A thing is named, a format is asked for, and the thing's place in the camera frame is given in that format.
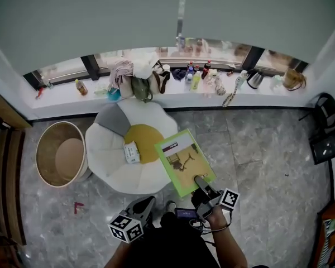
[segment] roller blind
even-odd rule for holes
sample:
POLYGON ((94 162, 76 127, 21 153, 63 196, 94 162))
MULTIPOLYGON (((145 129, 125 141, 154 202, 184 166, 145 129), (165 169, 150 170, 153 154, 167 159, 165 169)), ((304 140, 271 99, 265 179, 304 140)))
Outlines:
POLYGON ((335 0, 186 0, 183 36, 262 47, 312 63, 335 29, 335 0))
POLYGON ((0 0, 0 48, 26 74, 100 52, 175 45, 179 0, 0 0))

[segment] marble floor tile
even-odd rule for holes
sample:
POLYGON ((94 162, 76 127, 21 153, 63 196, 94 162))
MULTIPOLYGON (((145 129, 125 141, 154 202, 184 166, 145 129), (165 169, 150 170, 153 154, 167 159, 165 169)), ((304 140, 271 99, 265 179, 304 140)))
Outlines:
POLYGON ((197 134, 227 130, 226 119, 223 111, 195 111, 194 122, 197 134))
MULTIPOLYGON (((306 267, 314 243, 317 213, 330 199, 327 164, 314 165, 308 137, 310 118, 298 109, 171 112, 179 130, 190 129, 217 178, 216 189, 238 191, 230 230, 249 266, 306 267)), ((70 119, 83 132, 94 118, 70 119)), ((25 266, 104 267, 119 241, 108 222, 140 195, 114 191, 95 175, 62 189, 39 177, 35 151, 40 136, 55 121, 26 130, 20 177, 20 205, 27 245, 25 266), (74 202, 84 207, 74 214, 74 202)), ((155 194, 153 224, 160 226, 165 204, 193 208, 172 183, 155 194)), ((204 236, 212 241, 212 235, 204 236)), ((216 250, 208 245, 212 254, 216 250)))

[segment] gray pillow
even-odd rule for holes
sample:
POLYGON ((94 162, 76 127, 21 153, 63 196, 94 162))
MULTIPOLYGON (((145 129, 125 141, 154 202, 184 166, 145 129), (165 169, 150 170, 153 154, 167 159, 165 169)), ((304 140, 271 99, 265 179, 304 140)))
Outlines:
POLYGON ((131 126, 128 118, 117 104, 106 105, 99 111, 94 123, 121 136, 125 136, 131 126))

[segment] hand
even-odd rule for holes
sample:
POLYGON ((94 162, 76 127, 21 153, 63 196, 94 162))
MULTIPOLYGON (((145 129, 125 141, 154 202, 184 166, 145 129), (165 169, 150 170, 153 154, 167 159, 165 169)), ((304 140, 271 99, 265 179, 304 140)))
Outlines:
POLYGON ((212 209, 212 213, 207 217, 207 221, 210 223, 212 229, 220 229, 227 225, 220 205, 212 209))

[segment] green handbag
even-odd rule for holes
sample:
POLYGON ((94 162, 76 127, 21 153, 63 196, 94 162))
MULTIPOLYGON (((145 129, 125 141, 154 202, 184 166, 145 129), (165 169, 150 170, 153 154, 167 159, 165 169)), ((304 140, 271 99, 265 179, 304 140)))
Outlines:
POLYGON ((149 81, 147 79, 132 78, 132 90, 137 99, 145 103, 152 100, 152 92, 150 90, 149 81))

